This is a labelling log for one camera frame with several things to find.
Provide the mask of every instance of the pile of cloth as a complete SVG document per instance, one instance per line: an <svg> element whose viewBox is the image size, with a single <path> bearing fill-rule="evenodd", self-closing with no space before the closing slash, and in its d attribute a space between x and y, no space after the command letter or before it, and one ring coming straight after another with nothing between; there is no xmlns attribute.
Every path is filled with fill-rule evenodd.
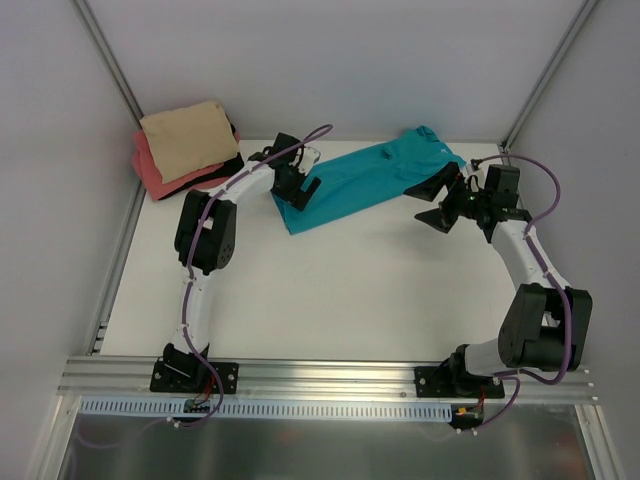
<svg viewBox="0 0 640 480"><path fill-rule="evenodd" d="M239 136L222 106L208 101L144 117L133 136L133 168L154 201L213 188L242 169Z"/></svg>

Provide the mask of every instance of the beige cloth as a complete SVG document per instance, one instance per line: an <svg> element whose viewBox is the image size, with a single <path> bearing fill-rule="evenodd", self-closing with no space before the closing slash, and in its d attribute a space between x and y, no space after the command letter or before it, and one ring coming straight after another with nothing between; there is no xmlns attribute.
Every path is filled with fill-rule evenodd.
<svg viewBox="0 0 640 480"><path fill-rule="evenodd" d="M163 184L239 152L224 109L214 101L148 115L140 123Z"/></svg>

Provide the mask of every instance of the teal fabric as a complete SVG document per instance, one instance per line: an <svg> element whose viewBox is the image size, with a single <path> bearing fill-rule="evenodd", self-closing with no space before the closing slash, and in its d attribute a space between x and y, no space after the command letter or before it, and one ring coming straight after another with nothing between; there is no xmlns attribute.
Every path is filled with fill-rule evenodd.
<svg viewBox="0 0 640 480"><path fill-rule="evenodd" d="M295 235L398 197L451 161L464 165L431 129L419 127L391 142L316 165L303 188L311 177L320 177L322 184L302 212L273 199Z"/></svg>

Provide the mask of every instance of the gray floor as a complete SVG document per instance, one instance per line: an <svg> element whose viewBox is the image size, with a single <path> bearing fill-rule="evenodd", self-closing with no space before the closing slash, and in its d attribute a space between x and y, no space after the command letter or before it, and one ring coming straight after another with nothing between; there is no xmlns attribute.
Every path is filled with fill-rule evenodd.
<svg viewBox="0 0 640 480"><path fill-rule="evenodd" d="M85 415L81 431L106 443L148 422ZM72 440L60 478L593 478L572 407L516 406L477 437L452 432L443 424L366 420L216 419L191 431L161 424L115 450Z"/></svg>

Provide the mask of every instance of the white tabletop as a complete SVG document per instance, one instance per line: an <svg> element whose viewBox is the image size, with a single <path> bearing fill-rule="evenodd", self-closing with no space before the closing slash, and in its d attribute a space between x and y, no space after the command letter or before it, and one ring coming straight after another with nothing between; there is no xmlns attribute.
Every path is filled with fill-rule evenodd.
<svg viewBox="0 0 640 480"><path fill-rule="evenodd" d="M243 141L242 154L270 143ZM314 147L329 160L370 145ZM466 160L497 153L490 144L450 147ZM103 355L157 356L171 339L183 200L145 198ZM413 218L431 208L399 197L291 236L270 194L243 205L236 250L214 294L209 356L435 361L494 338L514 295L507 270L474 222L461 219L444 235Z"/></svg>

